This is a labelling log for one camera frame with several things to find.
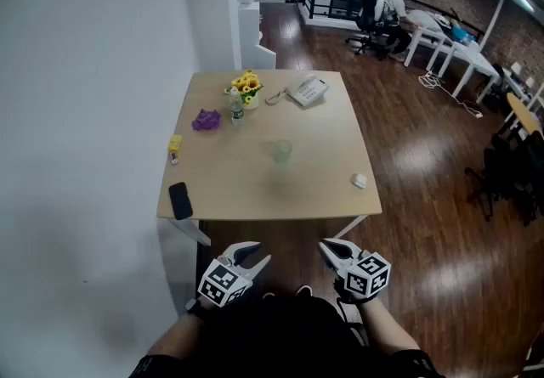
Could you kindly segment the clear glass cup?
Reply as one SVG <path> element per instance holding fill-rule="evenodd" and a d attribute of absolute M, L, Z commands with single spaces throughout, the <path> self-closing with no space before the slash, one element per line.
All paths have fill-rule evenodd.
<path fill-rule="evenodd" d="M 286 138 L 276 140 L 273 144 L 273 159 L 279 171 L 286 171 L 292 155 L 292 141 Z"/>

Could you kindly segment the sunflower bouquet in white pot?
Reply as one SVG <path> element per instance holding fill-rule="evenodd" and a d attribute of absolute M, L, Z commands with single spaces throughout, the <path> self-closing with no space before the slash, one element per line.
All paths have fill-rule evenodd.
<path fill-rule="evenodd" d="M 246 110 L 255 110 L 259 106 L 259 92 L 264 87 L 258 78 L 258 74 L 247 69 L 241 76 L 230 82 L 224 89 L 224 94 L 230 94 L 233 88 L 238 90 Z"/>

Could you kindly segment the round wooden table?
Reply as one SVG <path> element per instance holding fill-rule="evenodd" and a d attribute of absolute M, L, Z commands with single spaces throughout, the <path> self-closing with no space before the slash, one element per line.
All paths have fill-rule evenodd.
<path fill-rule="evenodd" d="M 507 141 L 510 142 L 514 138 L 519 138 L 519 130 L 523 128 L 528 135 L 534 132 L 539 132 L 544 138 L 544 131 L 538 124 L 536 118 L 531 115 L 530 110 L 524 103 L 514 94 L 507 93 L 507 102 L 511 107 L 511 113 L 505 121 L 506 129 L 509 130 Z"/>

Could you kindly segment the person's right forearm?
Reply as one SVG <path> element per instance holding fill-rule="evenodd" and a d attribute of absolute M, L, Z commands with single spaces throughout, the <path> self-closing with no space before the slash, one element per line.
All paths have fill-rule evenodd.
<path fill-rule="evenodd" d="M 360 304 L 358 310 L 369 340 L 387 355 L 420 349 L 379 298 Z"/>

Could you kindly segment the black office chair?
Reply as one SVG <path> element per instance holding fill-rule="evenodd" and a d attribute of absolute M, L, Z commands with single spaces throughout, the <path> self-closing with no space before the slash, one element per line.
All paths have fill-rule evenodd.
<path fill-rule="evenodd" d="M 383 0 L 361 0 L 361 9 L 355 19 L 355 24 L 360 30 L 359 35 L 345 39 L 346 44 L 351 42 L 360 44 L 354 51 L 355 55 L 360 55 L 369 48 L 376 51 L 379 60 L 386 58 L 388 47 L 385 42 L 388 33 L 383 21 L 383 8 Z"/>

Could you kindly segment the white table leg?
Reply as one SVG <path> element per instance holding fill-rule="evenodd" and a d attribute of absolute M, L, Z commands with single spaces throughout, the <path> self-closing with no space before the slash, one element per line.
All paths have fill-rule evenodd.
<path fill-rule="evenodd" d="M 334 238 L 340 239 L 344 235 L 346 235 L 348 232 L 350 232 L 352 229 L 354 229 L 356 226 L 358 226 L 362 221 L 364 221 L 367 218 L 367 215 L 361 215 L 356 217 L 351 223 L 349 223 L 345 228 L 343 228 L 339 233 L 337 233 Z"/>
<path fill-rule="evenodd" d="M 199 224 L 196 220 L 191 219 L 184 219 L 184 220 L 177 220 L 177 219 L 170 219 L 169 222 L 182 231 L 185 235 L 190 237 L 195 242 L 204 245 L 204 246 L 210 246 L 211 245 L 211 239 L 199 228 Z"/>

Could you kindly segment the white water dispenser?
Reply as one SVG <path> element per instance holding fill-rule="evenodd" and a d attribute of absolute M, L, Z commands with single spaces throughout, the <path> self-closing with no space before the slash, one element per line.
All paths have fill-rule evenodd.
<path fill-rule="evenodd" d="M 259 45 L 260 9 L 256 0 L 238 0 L 238 19 L 241 45 L 241 64 L 255 69 Z"/>

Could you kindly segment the person's black clothing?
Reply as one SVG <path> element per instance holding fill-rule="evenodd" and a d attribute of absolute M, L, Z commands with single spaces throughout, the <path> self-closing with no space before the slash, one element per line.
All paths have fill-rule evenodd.
<path fill-rule="evenodd" d="M 225 308 L 199 300 L 207 315 L 193 354 L 179 360 L 146 353 L 128 378 L 445 378 L 421 348 L 387 355 L 368 336 L 362 345 L 337 310 L 316 296 Z"/>

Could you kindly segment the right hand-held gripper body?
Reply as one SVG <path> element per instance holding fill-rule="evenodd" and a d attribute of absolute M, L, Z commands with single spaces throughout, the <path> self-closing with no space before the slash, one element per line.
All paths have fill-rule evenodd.
<path fill-rule="evenodd" d="M 362 304 L 388 286 L 390 263 L 380 254 L 363 251 L 335 280 L 334 288 L 346 303 Z"/>

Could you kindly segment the person's left forearm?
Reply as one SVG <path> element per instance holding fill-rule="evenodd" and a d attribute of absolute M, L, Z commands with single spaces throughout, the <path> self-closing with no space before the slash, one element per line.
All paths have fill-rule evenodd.
<path fill-rule="evenodd" d="M 186 359 L 196 350 L 204 328 L 205 320 L 186 313 L 157 340 L 147 354 Z"/>

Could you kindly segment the clear plastic water bottle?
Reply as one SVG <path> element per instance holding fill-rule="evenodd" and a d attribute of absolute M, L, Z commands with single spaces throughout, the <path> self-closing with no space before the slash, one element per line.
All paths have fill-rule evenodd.
<path fill-rule="evenodd" d="M 229 110 L 232 124 L 240 126 L 244 122 L 244 101 L 236 87 L 229 92 Z"/>

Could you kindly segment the black smartphone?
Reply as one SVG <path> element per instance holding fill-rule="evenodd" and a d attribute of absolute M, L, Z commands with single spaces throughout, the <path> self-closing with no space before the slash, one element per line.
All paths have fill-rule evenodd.
<path fill-rule="evenodd" d="M 193 216 L 193 209 L 185 183 L 173 184 L 168 189 L 173 215 L 176 220 L 184 220 Z"/>

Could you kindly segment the white desk telephone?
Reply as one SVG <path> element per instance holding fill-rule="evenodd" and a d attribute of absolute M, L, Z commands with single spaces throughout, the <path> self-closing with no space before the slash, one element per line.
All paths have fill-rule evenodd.
<path fill-rule="evenodd" d="M 309 74 L 302 81 L 295 82 L 286 89 L 286 94 L 301 107 L 306 108 L 320 100 L 329 85 L 316 75 Z"/>

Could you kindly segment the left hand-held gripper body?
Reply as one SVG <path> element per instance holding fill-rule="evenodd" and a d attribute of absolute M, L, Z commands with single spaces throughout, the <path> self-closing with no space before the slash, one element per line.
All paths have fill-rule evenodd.
<path fill-rule="evenodd" d="M 240 298 L 252 286 L 252 282 L 245 279 L 247 268 L 230 260 L 229 247 L 212 260 L 197 289 L 200 296 L 218 307 L 224 307 Z"/>

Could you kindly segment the crumpled purple bag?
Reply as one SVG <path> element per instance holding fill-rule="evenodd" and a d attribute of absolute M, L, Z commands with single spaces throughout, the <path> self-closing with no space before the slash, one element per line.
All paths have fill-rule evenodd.
<path fill-rule="evenodd" d="M 201 109 L 197 117 L 191 122 L 192 128 L 197 131 L 212 131 L 219 128 L 221 114 L 217 110 Z"/>

